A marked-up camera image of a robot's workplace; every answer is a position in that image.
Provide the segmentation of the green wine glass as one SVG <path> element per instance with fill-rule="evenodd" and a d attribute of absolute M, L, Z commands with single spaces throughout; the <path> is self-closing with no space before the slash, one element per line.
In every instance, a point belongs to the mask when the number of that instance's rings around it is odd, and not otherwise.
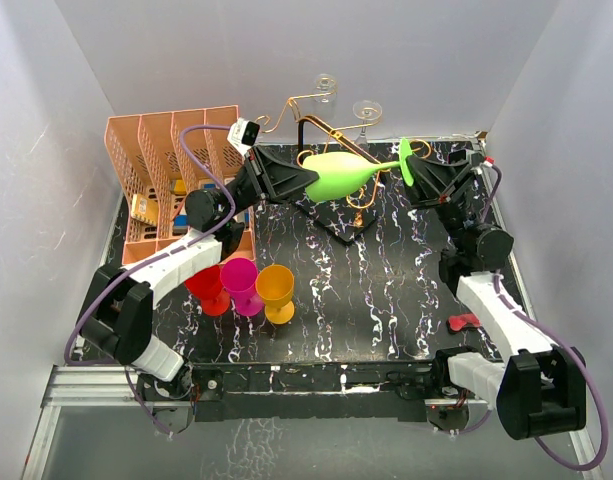
<path fill-rule="evenodd" d="M 414 156 L 410 143 L 402 139 L 399 144 L 399 159 L 385 163 L 372 163 L 366 158 L 345 151 L 329 152 L 308 156 L 301 166 L 318 174 L 319 179 L 305 191 L 315 203 L 346 197 L 364 186 L 373 175 L 399 169 L 407 186 L 414 184 L 414 178 L 407 159 Z"/>

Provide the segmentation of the clear wine glass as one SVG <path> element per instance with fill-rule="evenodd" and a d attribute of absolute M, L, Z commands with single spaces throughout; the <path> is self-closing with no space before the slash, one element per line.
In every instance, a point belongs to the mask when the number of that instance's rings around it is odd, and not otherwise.
<path fill-rule="evenodd" d="M 334 76 L 326 73 L 319 74 L 315 78 L 312 98 L 318 104 L 332 105 L 337 96 L 337 80 Z"/>
<path fill-rule="evenodd" d="M 382 106 L 373 100 L 360 100 L 353 105 L 353 113 L 361 122 L 361 128 L 355 144 L 363 149 L 367 149 L 367 129 L 380 122 L 383 113 Z"/>

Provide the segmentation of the magenta wine glass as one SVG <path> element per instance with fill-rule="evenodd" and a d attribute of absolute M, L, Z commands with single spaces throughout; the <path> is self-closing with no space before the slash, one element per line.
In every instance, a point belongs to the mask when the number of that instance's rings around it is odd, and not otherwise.
<path fill-rule="evenodd" d="M 234 300 L 235 310 L 242 316 L 253 317 L 264 307 L 256 290 L 257 277 L 255 263 L 246 258 L 229 260 L 221 269 L 222 285 Z"/>

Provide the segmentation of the yellow wine glass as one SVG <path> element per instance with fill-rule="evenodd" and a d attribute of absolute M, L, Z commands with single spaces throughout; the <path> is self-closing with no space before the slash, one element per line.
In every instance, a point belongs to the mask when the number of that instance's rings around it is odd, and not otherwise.
<path fill-rule="evenodd" d="M 265 267 L 258 274 L 255 286 L 270 323 L 283 325 L 293 318 L 295 278 L 289 268 L 279 264 Z"/>

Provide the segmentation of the red wine glass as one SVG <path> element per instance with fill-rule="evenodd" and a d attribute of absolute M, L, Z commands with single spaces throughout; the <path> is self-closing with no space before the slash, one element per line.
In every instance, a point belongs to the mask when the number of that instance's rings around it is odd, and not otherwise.
<path fill-rule="evenodd" d="M 219 265 L 198 272 L 185 280 L 184 285 L 199 300 L 204 314 L 217 317 L 230 308 L 230 295 L 223 287 Z"/>

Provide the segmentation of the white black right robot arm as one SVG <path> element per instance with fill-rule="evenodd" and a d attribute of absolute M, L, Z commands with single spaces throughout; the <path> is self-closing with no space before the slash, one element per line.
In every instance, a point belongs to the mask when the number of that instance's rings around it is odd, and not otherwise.
<path fill-rule="evenodd" d="M 580 359 L 551 335 L 523 320 L 523 309 L 507 295 L 500 270 L 514 239 L 477 209 L 473 185 L 492 161 L 473 150 L 450 153 L 447 161 L 400 157 L 406 193 L 414 208 L 432 209 L 450 244 L 440 254 L 441 281 L 479 321 L 501 357 L 495 363 L 469 348 L 440 354 L 433 388 L 452 397 L 466 389 L 497 411 L 515 440 L 576 431 L 586 424 L 586 383 Z"/>

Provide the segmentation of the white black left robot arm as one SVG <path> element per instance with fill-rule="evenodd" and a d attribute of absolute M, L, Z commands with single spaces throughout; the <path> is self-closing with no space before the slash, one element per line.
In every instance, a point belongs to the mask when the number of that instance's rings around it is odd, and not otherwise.
<path fill-rule="evenodd" d="M 73 334 L 156 382 L 168 397 L 183 398 L 192 387 L 191 366 L 154 333 L 155 308 L 186 280 L 235 252 L 244 231 L 236 215 L 262 200 L 297 198 L 319 179 L 311 169 L 250 148 L 229 183 L 189 190 L 185 236 L 141 261 L 95 272 Z"/>

